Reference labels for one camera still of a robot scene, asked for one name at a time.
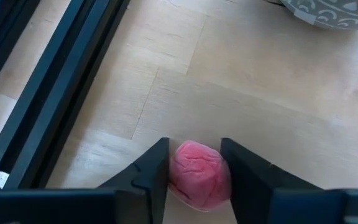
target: gray patterned bowl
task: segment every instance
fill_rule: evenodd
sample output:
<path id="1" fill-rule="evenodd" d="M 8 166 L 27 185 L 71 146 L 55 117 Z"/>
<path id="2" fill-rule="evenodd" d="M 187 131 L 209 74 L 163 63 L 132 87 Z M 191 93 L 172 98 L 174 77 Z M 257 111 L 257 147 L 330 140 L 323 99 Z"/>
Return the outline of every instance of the gray patterned bowl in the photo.
<path id="1" fill-rule="evenodd" d="M 358 0 L 282 0 L 294 15 L 327 29 L 358 29 Z"/>

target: pink ball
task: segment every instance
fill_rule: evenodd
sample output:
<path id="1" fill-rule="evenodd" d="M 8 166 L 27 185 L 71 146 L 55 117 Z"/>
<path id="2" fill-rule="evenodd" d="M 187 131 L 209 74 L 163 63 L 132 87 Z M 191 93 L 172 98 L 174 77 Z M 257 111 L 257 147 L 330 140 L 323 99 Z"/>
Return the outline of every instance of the pink ball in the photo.
<path id="1" fill-rule="evenodd" d="M 169 188 L 187 205 L 208 212 L 230 199 L 229 168 L 219 152 L 186 141 L 170 160 Z"/>

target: wooden floor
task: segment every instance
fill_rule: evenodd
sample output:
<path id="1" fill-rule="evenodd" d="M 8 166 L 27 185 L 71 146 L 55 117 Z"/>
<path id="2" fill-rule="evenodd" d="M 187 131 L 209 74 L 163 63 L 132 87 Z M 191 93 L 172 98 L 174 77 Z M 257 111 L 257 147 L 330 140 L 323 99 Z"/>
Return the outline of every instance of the wooden floor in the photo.
<path id="1" fill-rule="evenodd" d="M 0 130 L 69 0 L 42 0 L 0 74 Z M 131 0 L 49 187 L 95 187 L 160 137 L 230 137 L 320 187 L 358 187 L 358 32 L 263 0 Z M 165 223 L 235 223 L 167 198 Z"/>

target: light wood flooring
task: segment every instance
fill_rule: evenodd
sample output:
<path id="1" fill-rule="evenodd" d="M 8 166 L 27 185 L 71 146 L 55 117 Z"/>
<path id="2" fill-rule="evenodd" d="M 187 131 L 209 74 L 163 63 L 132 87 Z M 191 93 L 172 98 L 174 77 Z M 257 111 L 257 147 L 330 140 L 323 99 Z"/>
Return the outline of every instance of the light wood flooring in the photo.
<path id="1" fill-rule="evenodd" d="M 0 131 L 69 0 L 42 0 L 0 73 Z M 49 187 L 95 187 L 160 137 L 230 137 L 320 187 L 358 187 L 358 31 L 263 0 L 131 0 Z M 235 223 L 170 194 L 165 223 Z"/>

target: fuzzy pink ball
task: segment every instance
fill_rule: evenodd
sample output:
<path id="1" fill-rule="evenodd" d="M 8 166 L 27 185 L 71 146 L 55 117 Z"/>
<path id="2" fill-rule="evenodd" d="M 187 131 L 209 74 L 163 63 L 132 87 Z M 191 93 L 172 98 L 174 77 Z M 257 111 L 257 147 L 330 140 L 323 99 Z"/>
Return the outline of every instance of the fuzzy pink ball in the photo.
<path id="1" fill-rule="evenodd" d="M 229 168 L 219 152 L 186 141 L 171 158 L 169 188 L 187 205 L 208 212 L 230 199 Z"/>

